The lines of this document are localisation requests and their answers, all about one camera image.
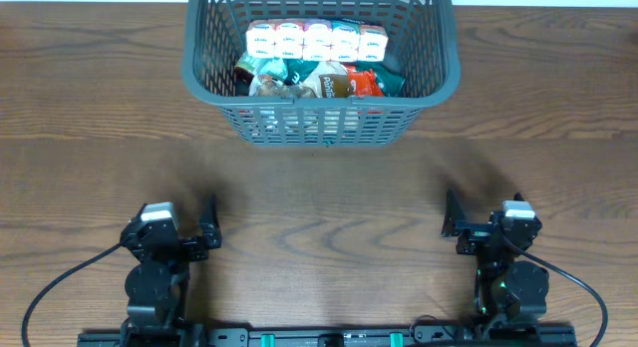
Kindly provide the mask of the green instant coffee bag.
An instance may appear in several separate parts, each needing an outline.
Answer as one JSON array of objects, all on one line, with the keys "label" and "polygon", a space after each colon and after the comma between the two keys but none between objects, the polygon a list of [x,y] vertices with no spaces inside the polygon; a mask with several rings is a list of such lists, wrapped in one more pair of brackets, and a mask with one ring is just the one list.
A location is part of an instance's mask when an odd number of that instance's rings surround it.
[{"label": "green instant coffee bag", "polygon": [[[288,60],[288,77],[285,80],[285,84],[292,85],[303,82],[319,63],[320,62],[303,60]],[[405,83],[403,76],[391,72],[381,63],[356,62],[341,64],[344,67],[345,65],[354,65],[359,72],[373,70],[376,74],[376,82],[384,93],[383,97],[398,97]]]}]

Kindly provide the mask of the red yellow spaghetti packet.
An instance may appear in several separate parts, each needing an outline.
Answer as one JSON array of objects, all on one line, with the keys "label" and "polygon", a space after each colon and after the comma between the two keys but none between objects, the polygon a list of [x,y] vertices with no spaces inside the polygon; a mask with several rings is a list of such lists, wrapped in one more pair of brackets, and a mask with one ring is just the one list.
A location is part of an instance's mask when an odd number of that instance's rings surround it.
[{"label": "red yellow spaghetti packet", "polygon": [[384,93],[376,82],[373,70],[357,71],[354,65],[345,65],[352,93],[357,97],[383,97]]}]

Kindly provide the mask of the green lidded jar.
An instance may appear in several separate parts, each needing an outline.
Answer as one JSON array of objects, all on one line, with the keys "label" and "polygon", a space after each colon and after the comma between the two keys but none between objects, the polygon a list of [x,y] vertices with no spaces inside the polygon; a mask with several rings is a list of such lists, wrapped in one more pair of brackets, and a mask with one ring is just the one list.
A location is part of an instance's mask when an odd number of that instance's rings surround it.
[{"label": "green lidded jar", "polygon": [[250,85],[266,62],[267,60],[264,58],[254,57],[244,52],[235,64],[234,74],[238,81]]}]

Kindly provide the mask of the mint green snack bar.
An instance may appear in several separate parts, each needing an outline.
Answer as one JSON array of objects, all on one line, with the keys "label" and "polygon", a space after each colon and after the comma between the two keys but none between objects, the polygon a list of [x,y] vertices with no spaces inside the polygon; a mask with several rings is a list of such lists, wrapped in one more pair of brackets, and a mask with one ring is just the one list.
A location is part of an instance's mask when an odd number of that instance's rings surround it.
[{"label": "mint green snack bar", "polygon": [[256,75],[268,75],[284,82],[288,77],[287,62],[281,58],[262,59]]}]

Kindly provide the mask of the beige snack bag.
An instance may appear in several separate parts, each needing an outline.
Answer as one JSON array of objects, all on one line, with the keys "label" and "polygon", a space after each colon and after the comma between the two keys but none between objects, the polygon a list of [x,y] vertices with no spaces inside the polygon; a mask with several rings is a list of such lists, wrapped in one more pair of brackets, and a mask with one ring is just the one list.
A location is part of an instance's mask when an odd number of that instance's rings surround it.
[{"label": "beige snack bag", "polygon": [[345,67],[339,62],[320,62],[308,77],[297,84],[286,85],[270,75],[256,76],[249,95],[256,97],[348,98],[355,89]]}]

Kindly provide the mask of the multicolour tissue pack strip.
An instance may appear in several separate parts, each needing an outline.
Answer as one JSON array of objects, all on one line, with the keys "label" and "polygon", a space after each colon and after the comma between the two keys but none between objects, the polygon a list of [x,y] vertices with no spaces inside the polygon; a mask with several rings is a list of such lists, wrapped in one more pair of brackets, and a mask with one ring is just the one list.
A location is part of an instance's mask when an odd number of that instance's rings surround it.
[{"label": "multicolour tissue pack strip", "polygon": [[250,23],[247,54],[255,58],[312,62],[381,62],[389,37],[386,30],[351,20],[271,19]]}]

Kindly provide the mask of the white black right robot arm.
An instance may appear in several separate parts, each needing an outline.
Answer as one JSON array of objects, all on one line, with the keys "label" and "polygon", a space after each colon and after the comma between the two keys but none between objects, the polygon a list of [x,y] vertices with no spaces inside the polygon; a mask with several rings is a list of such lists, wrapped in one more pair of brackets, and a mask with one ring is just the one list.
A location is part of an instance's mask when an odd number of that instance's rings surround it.
[{"label": "white black right robot arm", "polygon": [[487,222],[475,223],[468,220],[455,191],[447,191],[441,236],[454,237],[456,253],[477,261],[477,338],[539,338],[537,320],[547,310],[549,276],[545,268],[519,257],[541,229],[531,204],[519,193],[504,201]]}]

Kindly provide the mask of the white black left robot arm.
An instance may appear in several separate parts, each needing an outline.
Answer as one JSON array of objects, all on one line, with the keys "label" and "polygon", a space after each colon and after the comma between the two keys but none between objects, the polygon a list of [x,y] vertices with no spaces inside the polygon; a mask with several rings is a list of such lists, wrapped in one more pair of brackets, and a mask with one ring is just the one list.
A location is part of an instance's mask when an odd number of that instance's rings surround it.
[{"label": "white black left robot arm", "polygon": [[128,318],[121,346],[205,346],[201,324],[185,320],[189,266],[221,247],[222,235],[212,197],[201,214],[200,235],[182,238],[170,202],[145,203],[121,233],[120,243],[139,264],[128,274]]}]

